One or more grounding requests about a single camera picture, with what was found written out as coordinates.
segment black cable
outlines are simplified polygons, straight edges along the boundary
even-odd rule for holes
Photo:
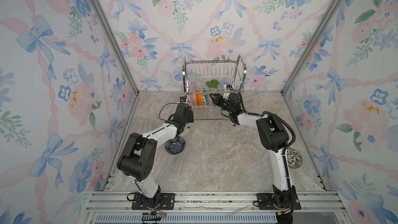
[[[174,103],[174,102],[168,103],[168,104],[164,105],[164,106],[162,107],[162,109],[160,110],[160,112],[159,112],[159,119],[160,119],[160,120],[162,120],[162,121],[167,121],[167,120],[165,120],[165,119],[160,118],[160,113],[162,112],[162,110],[163,110],[163,108],[164,108],[165,106],[170,105],[170,104],[176,104],[176,105],[178,105],[178,103]]]
[[[226,116],[226,115],[224,115],[224,114],[222,113],[222,109],[220,110],[220,113],[221,113],[222,116],[229,118],[229,116]]]

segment black and white patterned plate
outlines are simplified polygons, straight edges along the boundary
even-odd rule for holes
[[[293,148],[287,148],[286,150],[287,156],[287,165],[292,169],[300,168],[302,165],[302,157],[299,152],[297,152]]]

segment floral wallpaper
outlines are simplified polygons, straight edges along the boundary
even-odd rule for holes
[[[0,5],[0,223],[78,223],[133,93],[87,0]]]
[[[344,0],[285,95],[356,224],[398,223],[397,31],[397,0]]]
[[[330,4],[330,0],[99,1],[138,89],[147,91],[183,90],[182,56],[187,61],[218,61],[236,60],[239,54],[248,68],[246,90],[281,90]],[[330,51],[318,55],[327,57]]]

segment dish rack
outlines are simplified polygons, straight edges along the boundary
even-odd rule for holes
[[[212,104],[210,93],[243,92],[246,63],[238,55],[236,61],[187,62],[183,56],[182,76],[187,102],[195,121],[229,120],[221,108]]]

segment mounting plate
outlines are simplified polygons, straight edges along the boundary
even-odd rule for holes
[[[160,193],[160,210],[173,210],[174,209],[174,193]],[[151,210],[143,204],[142,195],[137,193],[134,194],[134,200],[132,201],[132,210]]]
[[[257,193],[257,201],[261,204],[262,202],[270,202],[272,201],[272,196],[273,193]],[[295,199],[295,210],[301,209],[301,205],[299,202],[299,199],[297,198],[297,195],[294,196]],[[262,205],[259,207],[260,210],[278,210],[277,207],[273,203],[270,203],[268,205]]]

